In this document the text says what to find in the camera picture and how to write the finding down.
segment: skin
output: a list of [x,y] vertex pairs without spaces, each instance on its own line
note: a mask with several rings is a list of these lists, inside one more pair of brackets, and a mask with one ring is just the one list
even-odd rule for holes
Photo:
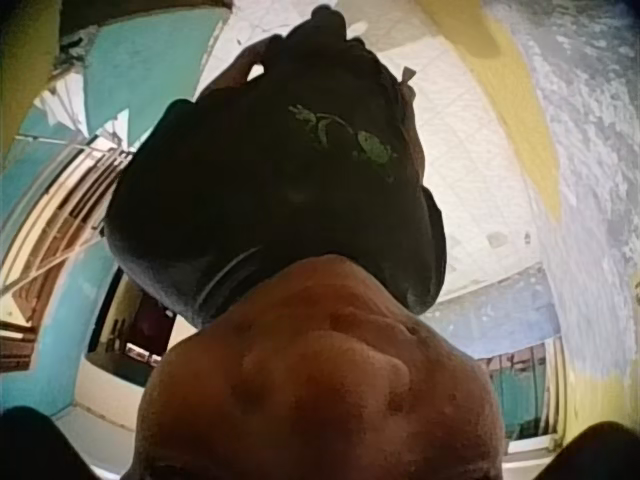
[[[242,85],[270,39],[205,89]],[[405,134],[424,173],[415,93]],[[501,478],[486,374],[339,256],[298,262],[172,348],[126,479]]]

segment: ceiling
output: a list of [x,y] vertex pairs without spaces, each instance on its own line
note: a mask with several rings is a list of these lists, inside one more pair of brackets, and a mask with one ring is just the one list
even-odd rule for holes
[[[286,34],[326,1],[236,0],[204,67],[199,90],[246,45]],[[518,162],[480,86],[412,0],[332,2],[349,33],[363,37],[399,77],[418,73],[416,123],[426,155],[424,183],[443,212],[448,271],[440,299],[494,283],[540,260]]]

